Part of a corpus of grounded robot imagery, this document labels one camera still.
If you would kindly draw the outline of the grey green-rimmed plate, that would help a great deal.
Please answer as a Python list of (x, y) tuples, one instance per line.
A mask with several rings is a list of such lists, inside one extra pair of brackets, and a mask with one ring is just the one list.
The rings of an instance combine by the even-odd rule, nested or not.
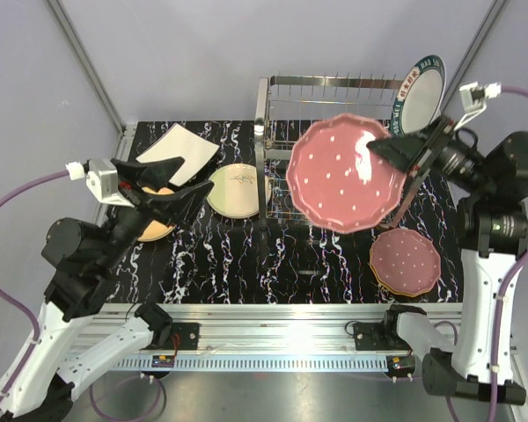
[(421, 130), (439, 114), (446, 85), (446, 68), (438, 55), (421, 58), (409, 70), (392, 104), (392, 135)]

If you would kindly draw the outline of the cream bordered plate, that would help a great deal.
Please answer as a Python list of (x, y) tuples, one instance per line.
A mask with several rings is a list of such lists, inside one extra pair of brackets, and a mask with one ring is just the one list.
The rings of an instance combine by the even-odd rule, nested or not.
[(257, 169), (250, 164), (229, 164), (217, 169), (209, 180), (214, 184), (207, 202), (218, 214), (244, 219), (260, 211)]

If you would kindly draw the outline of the pink dotted plate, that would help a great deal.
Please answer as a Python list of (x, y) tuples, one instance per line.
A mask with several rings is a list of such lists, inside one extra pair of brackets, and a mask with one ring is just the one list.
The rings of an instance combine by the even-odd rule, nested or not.
[(291, 150), (286, 181), (294, 207), (322, 229), (372, 229), (399, 204), (406, 175), (371, 153), (367, 143), (389, 133), (378, 120), (352, 113), (317, 121)]
[(441, 257), (435, 246), (411, 229), (381, 233), (370, 248), (370, 263), (382, 280), (402, 283), (407, 297), (428, 293), (441, 276)]

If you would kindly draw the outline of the yellow dotted plate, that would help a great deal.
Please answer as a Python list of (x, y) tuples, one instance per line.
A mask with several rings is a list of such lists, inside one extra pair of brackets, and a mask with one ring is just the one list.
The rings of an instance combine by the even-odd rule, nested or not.
[(382, 280), (382, 277), (378, 274), (375, 266), (372, 263), (369, 263), (369, 267), (377, 281), (378, 285), (387, 289), (395, 295), (404, 295), (406, 293), (405, 286), (400, 282)]

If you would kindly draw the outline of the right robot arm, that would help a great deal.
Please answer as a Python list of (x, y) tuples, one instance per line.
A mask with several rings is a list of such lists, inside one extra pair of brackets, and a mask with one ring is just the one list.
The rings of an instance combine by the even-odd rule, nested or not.
[(464, 296), (458, 341), (451, 344), (427, 314), (392, 305), (378, 326), (386, 346), (421, 360), (432, 396), (522, 405), (525, 389), (510, 365), (510, 326), (517, 277), (528, 259), (528, 132), (508, 135), (488, 154), (439, 117), (425, 128), (370, 142), (370, 152), (420, 183), (431, 172), (466, 192), (458, 203)]

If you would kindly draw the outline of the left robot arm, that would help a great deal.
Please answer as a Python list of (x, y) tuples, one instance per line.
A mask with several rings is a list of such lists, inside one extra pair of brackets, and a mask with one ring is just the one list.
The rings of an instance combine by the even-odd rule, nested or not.
[(211, 192), (209, 180), (162, 194), (184, 165), (177, 156), (152, 163), (115, 158), (72, 162), (56, 178), (83, 180), (95, 199), (111, 207), (101, 225), (73, 218), (49, 228), (42, 257), (54, 268), (32, 329), (0, 378), (4, 421), (60, 421), (103, 374), (129, 354), (161, 349), (176, 339), (172, 317), (145, 302), (114, 334), (68, 361), (67, 352), (101, 311), (115, 282), (115, 267), (152, 222), (192, 225)]

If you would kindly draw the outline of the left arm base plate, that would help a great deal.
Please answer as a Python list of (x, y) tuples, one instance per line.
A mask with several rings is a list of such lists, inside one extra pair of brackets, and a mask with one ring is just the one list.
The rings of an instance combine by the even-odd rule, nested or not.
[(169, 337), (159, 346), (160, 350), (196, 351), (200, 339), (199, 323), (173, 322)]

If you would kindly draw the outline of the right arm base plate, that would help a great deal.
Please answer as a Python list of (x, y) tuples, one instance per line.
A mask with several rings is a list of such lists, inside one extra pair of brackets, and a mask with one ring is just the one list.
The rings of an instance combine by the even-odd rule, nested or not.
[(352, 324), (353, 340), (357, 351), (407, 351), (408, 344), (392, 331), (385, 328), (383, 322)]

